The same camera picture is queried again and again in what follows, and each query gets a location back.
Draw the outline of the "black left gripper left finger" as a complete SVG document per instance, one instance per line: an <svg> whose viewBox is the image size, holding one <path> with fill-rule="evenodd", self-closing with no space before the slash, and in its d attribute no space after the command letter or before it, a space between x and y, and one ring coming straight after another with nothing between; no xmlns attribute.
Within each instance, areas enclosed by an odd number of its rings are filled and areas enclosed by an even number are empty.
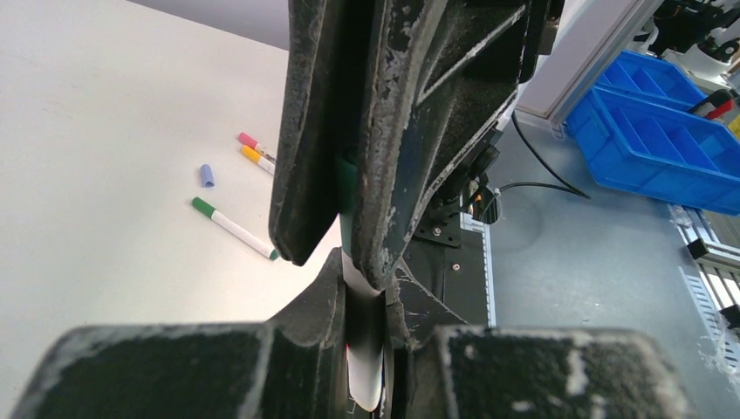
<svg viewBox="0 0 740 419"><path fill-rule="evenodd" d="M89 326L38 364L15 418L343 418L340 249L263 323Z"/></svg>

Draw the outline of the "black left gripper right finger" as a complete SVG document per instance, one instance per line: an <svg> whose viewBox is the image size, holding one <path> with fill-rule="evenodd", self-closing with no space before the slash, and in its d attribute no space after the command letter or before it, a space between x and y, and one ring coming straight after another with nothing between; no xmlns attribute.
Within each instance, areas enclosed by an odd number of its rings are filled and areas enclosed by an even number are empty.
<svg viewBox="0 0 740 419"><path fill-rule="evenodd" d="M657 342L627 329L470 325L400 264L387 418L690 418Z"/></svg>

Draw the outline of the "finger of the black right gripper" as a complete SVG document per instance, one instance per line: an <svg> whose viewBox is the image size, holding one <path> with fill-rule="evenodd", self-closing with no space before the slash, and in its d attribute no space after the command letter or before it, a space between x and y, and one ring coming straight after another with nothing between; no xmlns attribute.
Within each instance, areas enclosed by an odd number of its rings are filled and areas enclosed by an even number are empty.
<svg viewBox="0 0 740 419"><path fill-rule="evenodd" d="M433 194L513 101L526 1L385 1L374 18L351 255L382 291Z"/></svg>
<svg viewBox="0 0 740 419"><path fill-rule="evenodd" d="M291 1L269 235L304 265L339 212L337 155L356 146L374 1Z"/></svg>

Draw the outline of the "white pink marker pen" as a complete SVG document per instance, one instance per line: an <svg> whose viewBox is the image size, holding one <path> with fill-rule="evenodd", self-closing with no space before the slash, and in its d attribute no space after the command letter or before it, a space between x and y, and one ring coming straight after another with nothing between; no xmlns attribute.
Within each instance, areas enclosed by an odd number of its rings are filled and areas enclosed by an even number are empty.
<svg viewBox="0 0 740 419"><path fill-rule="evenodd" d="M255 140L250 135L246 134L245 132L241 132L236 136L236 139L243 145L248 148L253 149L254 151L258 152L262 156L264 156L268 161L275 162L276 157L275 155L261 142Z"/></svg>

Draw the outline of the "white yellow marker pen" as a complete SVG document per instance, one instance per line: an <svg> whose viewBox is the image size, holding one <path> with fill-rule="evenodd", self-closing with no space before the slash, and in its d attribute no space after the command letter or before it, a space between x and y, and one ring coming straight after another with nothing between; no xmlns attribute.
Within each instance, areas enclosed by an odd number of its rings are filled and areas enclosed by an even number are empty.
<svg viewBox="0 0 740 419"><path fill-rule="evenodd" d="M241 154L270 175L275 174L275 164L255 149L244 145L241 147Z"/></svg>

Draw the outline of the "blue pen cap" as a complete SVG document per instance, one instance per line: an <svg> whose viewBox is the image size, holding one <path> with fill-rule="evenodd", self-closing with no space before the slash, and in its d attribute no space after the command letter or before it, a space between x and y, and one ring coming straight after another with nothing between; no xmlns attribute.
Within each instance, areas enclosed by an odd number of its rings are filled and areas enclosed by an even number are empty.
<svg viewBox="0 0 740 419"><path fill-rule="evenodd" d="M209 189L215 187L215 177L209 164L201 165L199 169L199 177L203 188Z"/></svg>

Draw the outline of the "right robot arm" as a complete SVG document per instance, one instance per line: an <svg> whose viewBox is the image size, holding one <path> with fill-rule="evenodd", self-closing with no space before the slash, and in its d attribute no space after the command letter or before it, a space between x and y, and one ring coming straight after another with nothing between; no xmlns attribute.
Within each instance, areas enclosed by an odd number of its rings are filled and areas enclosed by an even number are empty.
<svg viewBox="0 0 740 419"><path fill-rule="evenodd" d="M560 1L291 1L269 235L304 264L337 216L382 291L492 160Z"/></svg>

